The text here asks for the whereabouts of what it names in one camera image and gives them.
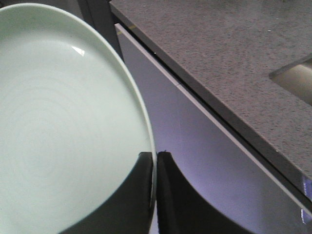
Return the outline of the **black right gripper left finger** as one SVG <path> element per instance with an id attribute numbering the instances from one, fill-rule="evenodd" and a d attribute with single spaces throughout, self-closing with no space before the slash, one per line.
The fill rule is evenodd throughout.
<path id="1" fill-rule="evenodd" d="M 141 152 L 124 182 L 95 211 L 63 234 L 147 234 L 152 222 L 153 157 Z"/>

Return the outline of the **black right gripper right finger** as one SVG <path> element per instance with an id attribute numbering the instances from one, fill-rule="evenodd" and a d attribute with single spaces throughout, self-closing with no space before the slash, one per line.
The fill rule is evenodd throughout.
<path id="1" fill-rule="evenodd" d="M 157 154 L 157 217 L 161 234 L 249 234 L 209 204 L 188 182 L 171 153 Z"/>

